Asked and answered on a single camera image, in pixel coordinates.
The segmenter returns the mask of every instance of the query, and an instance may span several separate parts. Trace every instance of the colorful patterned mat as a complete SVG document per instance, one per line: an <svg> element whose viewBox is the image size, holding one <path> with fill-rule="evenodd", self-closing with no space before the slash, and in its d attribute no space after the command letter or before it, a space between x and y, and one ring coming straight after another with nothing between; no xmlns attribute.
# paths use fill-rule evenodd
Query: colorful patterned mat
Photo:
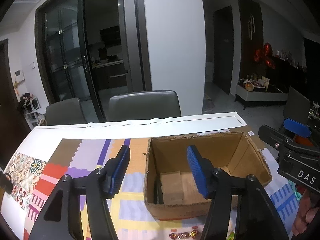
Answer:
<svg viewBox="0 0 320 240"><path fill-rule="evenodd" d="M103 167L109 158L126 144L131 150L131 160L119 194L107 200L110 215L119 240L168 239L171 232L203 229L205 217L185 220L155 220L144 204L143 184L148 138L116 140L63 139L48 163L18 153L7 167L15 181L12 197L27 211L24 240L28 240L32 227L48 196L64 174L73 178L88 175ZM274 202L287 232L290 232L298 203L289 185L283 185L270 196ZM91 240L85 196L80 197L82 229L85 240ZM229 233L234 230L235 214L231 212Z"/></svg>

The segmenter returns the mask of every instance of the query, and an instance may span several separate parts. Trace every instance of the chair backrest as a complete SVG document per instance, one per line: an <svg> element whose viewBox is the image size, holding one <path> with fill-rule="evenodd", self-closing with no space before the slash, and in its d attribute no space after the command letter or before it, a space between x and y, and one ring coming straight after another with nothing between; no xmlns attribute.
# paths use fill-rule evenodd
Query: chair backrest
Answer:
<svg viewBox="0 0 320 240"><path fill-rule="evenodd" d="M70 98L47 106L45 119L47 125L87 123L79 98Z"/></svg>
<svg viewBox="0 0 320 240"><path fill-rule="evenodd" d="M284 119L291 119L307 125L310 100L293 87L289 88L288 100L283 110Z"/></svg>
<svg viewBox="0 0 320 240"><path fill-rule="evenodd" d="M110 98L108 121L150 120L181 116L176 92L155 90L127 93Z"/></svg>

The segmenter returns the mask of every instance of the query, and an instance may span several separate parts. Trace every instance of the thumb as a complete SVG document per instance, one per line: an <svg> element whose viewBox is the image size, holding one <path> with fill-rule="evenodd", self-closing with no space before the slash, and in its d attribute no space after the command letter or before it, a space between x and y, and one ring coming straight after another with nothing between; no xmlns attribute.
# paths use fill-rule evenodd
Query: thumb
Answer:
<svg viewBox="0 0 320 240"><path fill-rule="evenodd" d="M308 224L310 224L313 220L313 218L315 217L316 213L318 212L319 210L319 207L316 207L316 208L311 208L307 214L306 214L306 222Z"/></svg>

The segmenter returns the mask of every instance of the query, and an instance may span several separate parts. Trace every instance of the door handle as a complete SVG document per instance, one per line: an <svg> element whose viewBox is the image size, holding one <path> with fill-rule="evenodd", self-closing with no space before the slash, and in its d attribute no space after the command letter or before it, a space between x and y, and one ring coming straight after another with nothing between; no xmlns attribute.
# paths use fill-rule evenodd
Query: door handle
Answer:
<svg viewBox="0 0 320 240"><path fill-rule="evenodd" d="M83 62L82 62L82 63L83 63L84 71L85 71L86 73L88 73L87 60L86 60L85 56L83 56L82 59L83 59Z"/></svg>

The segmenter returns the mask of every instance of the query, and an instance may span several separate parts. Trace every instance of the floor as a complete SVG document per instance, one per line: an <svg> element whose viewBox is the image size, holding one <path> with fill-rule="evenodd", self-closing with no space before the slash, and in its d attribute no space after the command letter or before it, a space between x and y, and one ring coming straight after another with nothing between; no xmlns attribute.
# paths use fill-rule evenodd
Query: floor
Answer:
<svg viewBox="0 0 320 240"><path fill-rule="evenodd" d="M102 109L104 111L104 114L107 120L108 120L108 113L109 113L110 98L115 95L125 94L127 92L128 92L127 86L99 90L98 93L99 93ZM95 122L95 123L99 122L91 100L82 101L81 106L87 122Z"/></svg>
<svg viewBox="0 0 320 240"><path fill-rule="evenodd" d="M243 110L243 105L235 102L233 95L227 95L212 82L206 82L204 86L202 114L237 112L255 134L263 124L279 129L284 120L283 109L284 106L262 106L247 107ZM268 149L274 158L278 156L278 151L273 147L268 145Z"/></svg>

